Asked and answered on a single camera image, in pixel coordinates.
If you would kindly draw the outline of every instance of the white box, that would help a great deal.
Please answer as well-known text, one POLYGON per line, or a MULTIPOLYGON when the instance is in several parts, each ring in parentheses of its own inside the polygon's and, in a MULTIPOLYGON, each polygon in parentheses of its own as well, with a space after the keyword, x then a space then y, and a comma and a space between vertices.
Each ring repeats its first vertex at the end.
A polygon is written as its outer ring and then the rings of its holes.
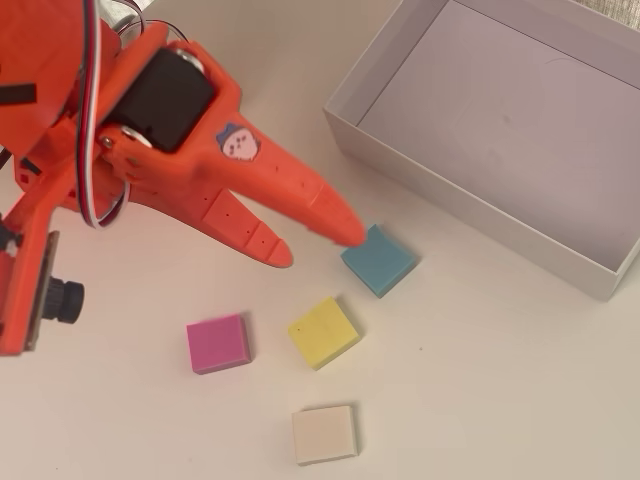
POLYGON ((329 100, 347 154, 598 299, 640 249, 640 33, 570 0, 405 0, 329 100))

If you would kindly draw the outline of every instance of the metal part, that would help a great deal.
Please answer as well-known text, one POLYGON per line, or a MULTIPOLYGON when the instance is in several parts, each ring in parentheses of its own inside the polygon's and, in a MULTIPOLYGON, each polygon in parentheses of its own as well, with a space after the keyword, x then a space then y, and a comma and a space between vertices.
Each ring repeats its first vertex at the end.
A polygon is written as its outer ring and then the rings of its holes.
POLYGON ((142 143, 145 147, 151 147, 151 142, 149 142, 149 140, 147 140, 145 138, 144 135, 142 135, 141 133, 136 132, 133 128, 127 127, 126 125, 122 125, 120 127, 120 130, 122 131, 122 133, 124 133, 127 137, 133 139, 133 140, 137 140, 140 143, 142 143))
POLYGON ((174 50, 174 52, 176 53, 176 55, 178 55, 180 58, 182 58, 183 60, 186 60, 187 62, 189 62, 191 65, 193 65, 194 67, 196 67, 198 70, 200 70, 200 73, 202 73, 204 75, 204 65, 202 64, 202 62, 200 60, 198 60, 194 55, 191 55, 189 52, 187 52, 186 50, 183 50, 181 48, 176 48, 174 50))
POLYGON ((104 148, 113 148, 113 140, 111 140, 109 137, 101 137, 100 143, 104 148))

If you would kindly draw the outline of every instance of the white cube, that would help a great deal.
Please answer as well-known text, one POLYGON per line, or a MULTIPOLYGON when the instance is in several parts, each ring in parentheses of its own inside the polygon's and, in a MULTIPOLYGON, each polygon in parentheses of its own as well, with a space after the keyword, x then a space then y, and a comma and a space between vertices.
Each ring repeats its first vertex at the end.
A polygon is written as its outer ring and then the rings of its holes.
POLYGON ((300 466, 358 455, 353 409, 349 406, 294 413, 293 436, 300 466))

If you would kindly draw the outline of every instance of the white table surface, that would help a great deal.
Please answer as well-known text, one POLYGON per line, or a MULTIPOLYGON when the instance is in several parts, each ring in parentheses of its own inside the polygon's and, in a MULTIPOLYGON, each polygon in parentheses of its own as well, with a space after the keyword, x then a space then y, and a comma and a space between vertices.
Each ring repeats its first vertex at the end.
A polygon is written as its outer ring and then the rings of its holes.
MULTIPOLYGON (((98 233, 60 211, 54 273, 83 315, 0 359, 0 477, 65 479, 636 479, 640 270, 598 303, 335 147, 321 107, 395 0, 158 0, 205 45, 243 112, 317 168, 367 223, 422 256, 376 299, 340 248, 262 207, 292 247, 275 270, 130 206, 98 233), (341 295, 364 339, 319 372, 286 327, 341 295), (255 360, 197 376, 185 324, 251 312, 255 360), (362 453, 300 468, 291 413, 353 404, 362 453)), ((8 169, 0 211, 18 195, 8 169)))

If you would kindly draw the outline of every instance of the teal cube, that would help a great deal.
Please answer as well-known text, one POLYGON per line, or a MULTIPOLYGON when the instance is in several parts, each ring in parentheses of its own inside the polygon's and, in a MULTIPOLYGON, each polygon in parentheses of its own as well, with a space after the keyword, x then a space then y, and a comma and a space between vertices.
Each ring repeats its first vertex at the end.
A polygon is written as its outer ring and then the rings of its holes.
POLYGON ((342 260, 378 298, 382 298, 418 263, 410 252, 387 237, 377 225, 369 229, 367 240, 362 245, 345 250, 342 260))

